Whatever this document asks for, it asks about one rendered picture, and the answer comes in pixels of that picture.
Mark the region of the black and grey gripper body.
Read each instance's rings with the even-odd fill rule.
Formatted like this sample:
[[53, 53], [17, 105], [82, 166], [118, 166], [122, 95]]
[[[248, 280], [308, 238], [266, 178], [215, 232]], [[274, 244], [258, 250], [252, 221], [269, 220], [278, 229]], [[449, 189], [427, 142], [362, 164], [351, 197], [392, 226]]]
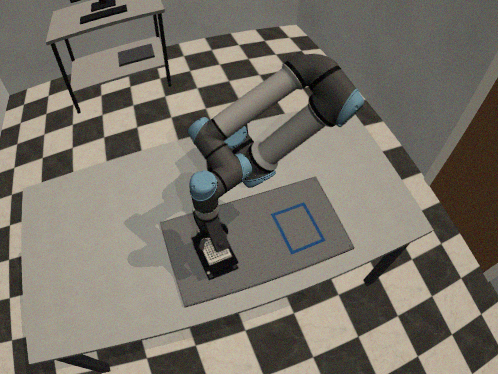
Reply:
[[[218, 214], [219, 214], [219, 212], [218, 212]], [[203, 237], [203, 238], [208, 238], [208, 237], [209, 237], [208, 232], [207, 232], [207, 230], [206, 230], [206, 227], [205, 227], [205, 225], [204, 225], [204, 222], [205, 222], [205, 223], [208, 223], [208, 222], [212, 222], [212, 221], [214, 221], [214, 220], [218, 217], [218, 214], [217, 214], [217, 216], [216, 216], [216, 217], [214, 217], [213, 219], [210, 219], [210, 220], [203, 220], [203, 219], [200, 219], [199, 217], [197, 217], [197, 216], [196, 216], [196, 214], [195, 214], [195, 212], [193, 212], [194, 220], [195, 220], [195, 222], [196, 222], [197, 226], [198, 226], [198, 225], [200, 225], [200, 227], [198, 226], [198, 228], [200, 229], [200, 233], [202, 234], [202, 237]], [[195, 218], [196, 218], [196, 219], [195, 219]], [[219, 217], [218, 217], [218, 218], [219, 218]], [[197, 223], [197, 221], [198, 221], [198, 223]]]

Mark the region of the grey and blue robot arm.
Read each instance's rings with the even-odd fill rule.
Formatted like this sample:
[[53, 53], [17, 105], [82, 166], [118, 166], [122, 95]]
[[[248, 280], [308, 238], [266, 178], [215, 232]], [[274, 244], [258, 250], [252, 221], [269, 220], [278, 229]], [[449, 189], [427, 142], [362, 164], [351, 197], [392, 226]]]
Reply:
[[[212, 168], [198, 171], [190, 179], [192, 211], [197, 217], [213, 219], [222, 195], [242, 182], [252, 188], [268, 180], [276, 174], [279, 160], [325, 126], [342, 127], [363, 107], [359, 90], [337, 65], [325, 55], [296, 56], [211, 120], [202, 117], [188, 128], [194, 145]], [[264, 141], [254, 142], [245, 125], [305, 87], [313, 92], [309, 106]]]

